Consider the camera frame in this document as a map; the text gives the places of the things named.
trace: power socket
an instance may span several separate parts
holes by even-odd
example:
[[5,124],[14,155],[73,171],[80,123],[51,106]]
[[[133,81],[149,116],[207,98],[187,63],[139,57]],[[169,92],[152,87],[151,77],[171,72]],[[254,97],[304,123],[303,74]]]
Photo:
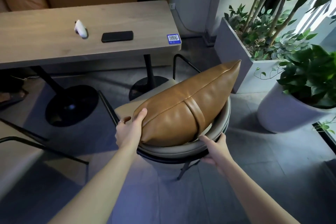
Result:
[[170,8],[170,10],[174,10],[175,9],[175,3],[169,4],[169,8]]

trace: smartphone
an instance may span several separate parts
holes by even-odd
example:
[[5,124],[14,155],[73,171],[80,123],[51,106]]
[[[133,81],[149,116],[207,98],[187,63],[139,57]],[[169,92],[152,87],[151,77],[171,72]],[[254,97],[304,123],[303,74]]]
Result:
[[103,33],[101,41],[103,43],[133,40],[133,31],[120,31]]

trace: rectangular gray planter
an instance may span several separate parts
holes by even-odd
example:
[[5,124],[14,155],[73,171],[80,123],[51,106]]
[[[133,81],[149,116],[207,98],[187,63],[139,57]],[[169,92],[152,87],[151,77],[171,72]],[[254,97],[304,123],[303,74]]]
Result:
[[222,63],[241,60],[239,75],[233,86],[233,91],[237,94],[267,92],[280,78],[280,74],[267,80],[257,78],[266,79],[276,75],[276,71],[272,71],[272,68],[277,69],[279,60],[252,60],[250,53],[225,18],[222,18],[218,29],[215,50]]

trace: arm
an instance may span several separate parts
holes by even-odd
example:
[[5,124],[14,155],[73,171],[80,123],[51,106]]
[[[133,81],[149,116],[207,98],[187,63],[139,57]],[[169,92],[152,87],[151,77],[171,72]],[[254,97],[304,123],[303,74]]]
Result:
[[147,115],[143,109],[130,124],[131,117],[117,126],[119,150],[90,182],[49,222],[49,224],[106,223],[119,196],[128,170],[137,155],[141,137],[141,122]]
[[206,136],[199,139],[207,145],[209,151],[204,162],[215,165],[227,177],[251,223],[299,224],[234,162],[224,134],[217,143]]

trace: wooden table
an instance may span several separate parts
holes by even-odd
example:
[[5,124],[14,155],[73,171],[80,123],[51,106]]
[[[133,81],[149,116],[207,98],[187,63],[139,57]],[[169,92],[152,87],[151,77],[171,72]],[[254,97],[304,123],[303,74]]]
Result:
[[[74,32],[78,19],[89,32],[87,39]],[[101,42],[105,32],[129,30],[134,33],[132,41]],[[96,90],[90,86],[63,89],[40,65],[145,55],[148,77],[134,85],[132,98],[163,83],[164,79],[153,76],[150,54],[181,49],[181,44],[169,44],[169,34],[178,31],[166,1],[1,13],[0,69],[31,66],[57,93],[46,109],[48,122],[73,125],[95,109]]]

